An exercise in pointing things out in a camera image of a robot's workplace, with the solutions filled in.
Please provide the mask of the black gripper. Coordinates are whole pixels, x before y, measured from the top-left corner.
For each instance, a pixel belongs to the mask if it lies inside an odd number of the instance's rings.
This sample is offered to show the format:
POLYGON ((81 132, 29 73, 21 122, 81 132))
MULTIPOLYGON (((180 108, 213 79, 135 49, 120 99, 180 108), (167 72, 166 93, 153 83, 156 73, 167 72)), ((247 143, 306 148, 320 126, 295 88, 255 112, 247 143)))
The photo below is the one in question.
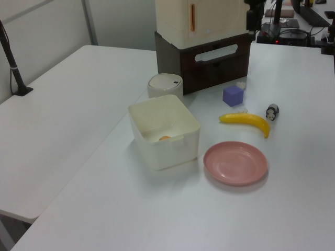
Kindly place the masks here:
POLYGON ((249 5, 246 15, 246 26, 248 30, 249 40, 255 40, 255 30, 260 30, 262 26, 262 18, 264 15, 264 0, 244 0, 249 5))

